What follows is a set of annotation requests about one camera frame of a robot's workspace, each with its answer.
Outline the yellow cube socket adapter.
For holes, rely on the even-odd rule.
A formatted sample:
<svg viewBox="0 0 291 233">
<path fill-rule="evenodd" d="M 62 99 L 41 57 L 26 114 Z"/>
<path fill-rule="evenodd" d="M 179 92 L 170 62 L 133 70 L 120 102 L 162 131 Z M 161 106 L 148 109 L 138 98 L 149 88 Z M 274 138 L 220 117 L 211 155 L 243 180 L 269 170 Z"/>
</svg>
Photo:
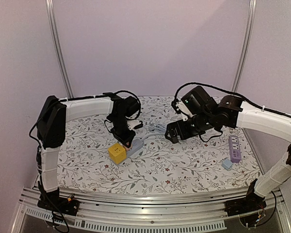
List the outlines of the yellow cube socket adapter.
<svg viewBox="0 0 291 233">
<path fill-rule="evenodd" d="M 116 164 L 120 164 L 127 158 L 126 149 L 119 143 L 115 143 L 108 148 L 110 159 Z"/>
</svg>

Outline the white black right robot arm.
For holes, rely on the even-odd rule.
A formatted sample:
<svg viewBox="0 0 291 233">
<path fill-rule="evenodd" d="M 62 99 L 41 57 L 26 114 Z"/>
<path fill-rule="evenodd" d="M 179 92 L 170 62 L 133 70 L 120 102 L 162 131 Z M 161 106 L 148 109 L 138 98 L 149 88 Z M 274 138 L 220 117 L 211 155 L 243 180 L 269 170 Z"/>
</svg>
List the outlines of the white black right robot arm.
<svg viewBox="0 0 291 233">
<path fill-rule="evenodd" d="M 226 202 L 226 208 L 241 207 L 246 212 L 264 206 L 265 197 L 291 177 L 291 115 L 255 104 L 242 94 L 214 87 L 226 94 L 217 103 L 204 89 L 212 85 L 192 84 L 195 87 L 180 99 L 180 90 L 190 84 L 179 87 L 171 102 L 175 112 L 182 116 L 181 120 L 166 127 L 165 138 L 173 144 L 201 136 L 207 130 L 220 132 L 224 126 L 250 129 L 289 142 L 283 158 L 250 183 L 244 198 Z"/>
</svg>

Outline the blue power strip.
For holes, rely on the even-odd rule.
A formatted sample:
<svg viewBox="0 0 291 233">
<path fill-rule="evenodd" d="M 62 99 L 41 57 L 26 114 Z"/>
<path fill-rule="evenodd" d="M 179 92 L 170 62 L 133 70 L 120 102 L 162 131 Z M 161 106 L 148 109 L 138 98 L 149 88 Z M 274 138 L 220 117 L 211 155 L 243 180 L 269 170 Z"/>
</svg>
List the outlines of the blue power strip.
<svg viewBox="0 0 291 233">
<path fill-rule="evenodd" d="M 132 147 L 130 150 L 127 151 L 126 155 L 127 157 L 131 157 L 134 155 L 137 151 L 139 151 L 144 145 L 144 142 L 140 139 L 134 139 L 132 142 Z"/>
</svg>

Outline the purple power strip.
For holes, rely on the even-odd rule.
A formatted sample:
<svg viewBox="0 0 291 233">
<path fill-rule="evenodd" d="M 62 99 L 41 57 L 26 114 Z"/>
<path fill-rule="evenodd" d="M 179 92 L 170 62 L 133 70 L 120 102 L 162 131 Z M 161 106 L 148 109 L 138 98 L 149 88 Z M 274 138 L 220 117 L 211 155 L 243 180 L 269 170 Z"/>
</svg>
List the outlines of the purple power strip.
<svg viewBox="0 0 291 233">
<path fill-rule="evenodd" d="M 228 139 L 230 160 L 233 163 L 239 163 L 242 159 L 239 139 L 235 135 L 230 135 Z"/>
</svg>

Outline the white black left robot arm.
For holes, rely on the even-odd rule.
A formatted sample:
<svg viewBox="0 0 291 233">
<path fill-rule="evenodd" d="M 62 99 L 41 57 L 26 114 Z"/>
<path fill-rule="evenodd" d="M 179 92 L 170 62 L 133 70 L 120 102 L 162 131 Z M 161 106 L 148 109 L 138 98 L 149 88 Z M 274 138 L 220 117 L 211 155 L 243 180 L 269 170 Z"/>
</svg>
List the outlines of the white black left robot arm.
<svg viewBox="0 0 291 233">
<path fill-rule="evenodd" d="M 90 116 L 106 115 L 106 121 L 113 127 L 109 132 L 125 148 L 130 148 L 136 135 L 135 130 L 143 126 L 138 120 L 141 103 L 138 97 L 127 91 L 128 97 L 120 97 L 121 92 L 108 92 L 98 96 L 59 99 L 47 97 L 40 115 L 33 125 L 37 136 L 29 137 L 38 143 L 37 170 L 41 208 L 57 211 L 72 201 L 61 198 L 57 183 L 57 162 L 61 145 L 65 141 L 66 123 Z"/>
</svg>

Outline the light blue plug adapter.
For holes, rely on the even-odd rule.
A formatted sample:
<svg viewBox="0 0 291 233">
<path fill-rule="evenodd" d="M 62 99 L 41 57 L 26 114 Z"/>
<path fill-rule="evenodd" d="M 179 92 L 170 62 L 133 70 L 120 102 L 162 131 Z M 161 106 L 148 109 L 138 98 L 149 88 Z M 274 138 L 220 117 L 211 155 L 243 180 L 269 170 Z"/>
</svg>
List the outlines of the light blue plug adapter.
<svg viewBox="0 0 291 233">
<path fill-rule="evenodd" d="M 233 166 L 233 163 L 232 163 L 228 158 L 226 158 L 226 159 L 224 159 L 224 160 L 222 161 L 221 166 L 222 166 L 225 170 L 229 170 L 229 169 Z"/>
</svg>

